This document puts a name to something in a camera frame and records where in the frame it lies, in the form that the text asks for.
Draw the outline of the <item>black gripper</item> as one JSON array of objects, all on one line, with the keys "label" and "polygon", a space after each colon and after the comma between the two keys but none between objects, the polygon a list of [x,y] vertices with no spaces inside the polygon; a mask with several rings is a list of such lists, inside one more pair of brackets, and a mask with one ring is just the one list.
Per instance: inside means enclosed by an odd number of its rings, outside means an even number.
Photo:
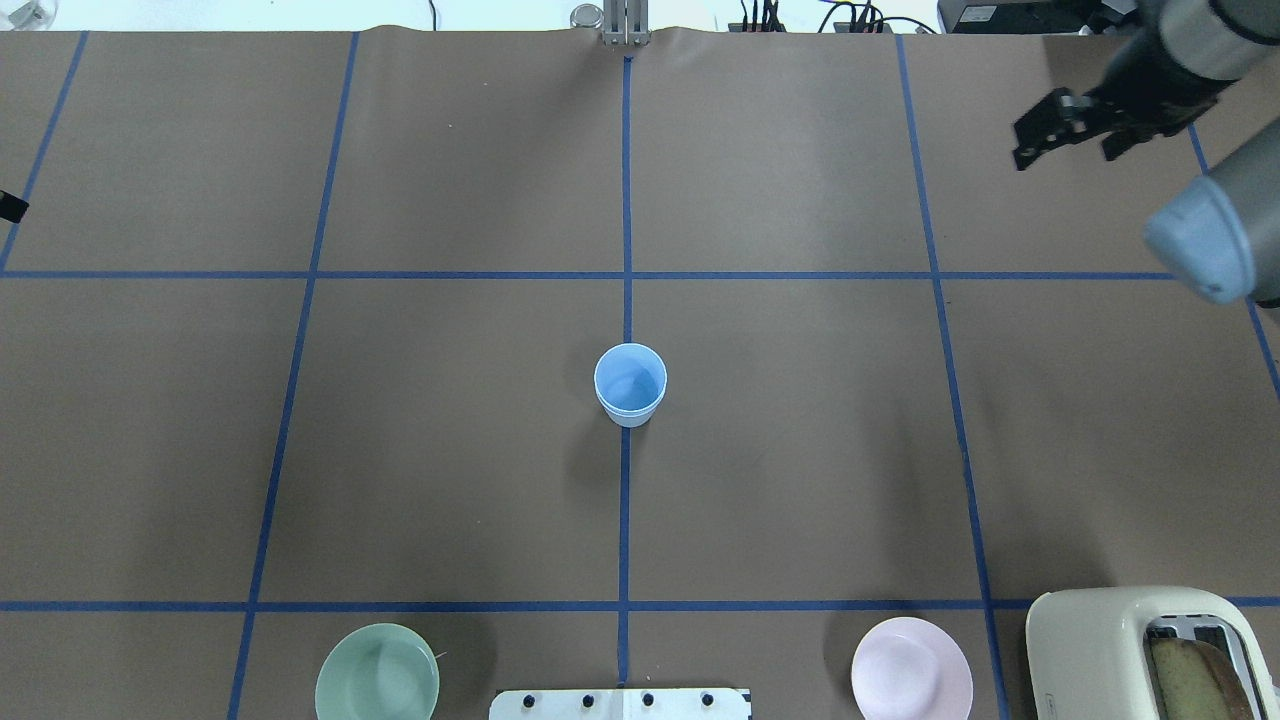
[{"label": "black gripper", "polygon": [[1107,65],[1102,81],[1084,94],[1055,88],[1012,123],[1016,170],[1083,136],[1107,133],[1106,161],[1115,161],[1152,135],[1175,135],[1216,104],[1224,79],[1206,78],[1179,64],[1152,29],[1132,36]]}]

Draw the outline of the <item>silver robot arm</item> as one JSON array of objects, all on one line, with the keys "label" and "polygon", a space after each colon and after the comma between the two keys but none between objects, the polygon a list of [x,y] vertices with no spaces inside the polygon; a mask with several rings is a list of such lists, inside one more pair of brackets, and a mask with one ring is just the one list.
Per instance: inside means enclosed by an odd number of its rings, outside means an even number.
[{"label": "silver robot arm", "polygon": [[[1050,90],[1012,123],[1012,163],[1098,140],[1116,160],[1194,129],[1257,67],[1277,59],[1275,1],[1139,1],[1139,24],[1098,83]],[[1277,122],[1192,179],[1143,227],[1147,249],[1201,299],[1275,313],[1279,296]]]}]

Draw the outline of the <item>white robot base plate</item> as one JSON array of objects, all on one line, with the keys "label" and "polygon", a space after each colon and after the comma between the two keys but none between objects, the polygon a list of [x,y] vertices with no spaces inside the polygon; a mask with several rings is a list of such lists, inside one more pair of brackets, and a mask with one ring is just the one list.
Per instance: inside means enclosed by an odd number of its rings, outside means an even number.
[{"label": "white robot base plate", "polygon": [[489,719],[751,719],[748,689],[605,688],[503,691]]}]

